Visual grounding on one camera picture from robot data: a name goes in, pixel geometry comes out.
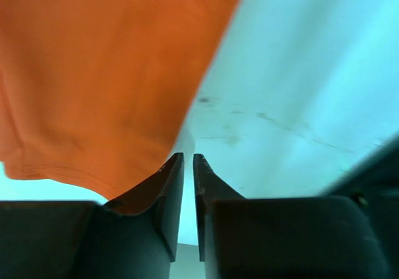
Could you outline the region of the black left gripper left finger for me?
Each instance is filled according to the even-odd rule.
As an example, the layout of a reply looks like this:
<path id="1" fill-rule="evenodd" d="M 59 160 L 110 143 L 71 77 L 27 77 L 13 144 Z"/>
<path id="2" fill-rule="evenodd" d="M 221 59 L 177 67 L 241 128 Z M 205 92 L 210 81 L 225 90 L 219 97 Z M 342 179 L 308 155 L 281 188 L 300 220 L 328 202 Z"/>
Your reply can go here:
<path id="1" fill-rule="evenodd" d="M 176 258 L 184 156 L 101 205 L 1 202 L 2 278 L 168 278 Z"/>

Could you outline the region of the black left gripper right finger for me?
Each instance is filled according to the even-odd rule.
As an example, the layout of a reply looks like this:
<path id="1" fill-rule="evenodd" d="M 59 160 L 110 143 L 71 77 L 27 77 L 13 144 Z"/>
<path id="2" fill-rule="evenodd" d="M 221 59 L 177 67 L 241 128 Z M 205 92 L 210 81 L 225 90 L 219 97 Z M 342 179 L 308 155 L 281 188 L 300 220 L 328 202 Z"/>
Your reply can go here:
<path id="1" fill-rule="evenodd" d="M 346 197 L 248 199 L 193 157 L 199 257 L 207 278 L 388 278 L 361 210 Z"/>

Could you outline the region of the orange t-shirt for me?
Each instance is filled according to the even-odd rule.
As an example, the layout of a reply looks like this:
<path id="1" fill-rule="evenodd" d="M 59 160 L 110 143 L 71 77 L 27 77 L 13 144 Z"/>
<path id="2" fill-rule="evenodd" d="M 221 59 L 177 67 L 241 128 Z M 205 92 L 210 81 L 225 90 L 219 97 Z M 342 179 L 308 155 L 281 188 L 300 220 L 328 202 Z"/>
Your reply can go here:
<path id="1" fill-rule="evenodd" d="M 1 0 L 1 162 L 113 199 L 172 150 L 239 0 Z"/>

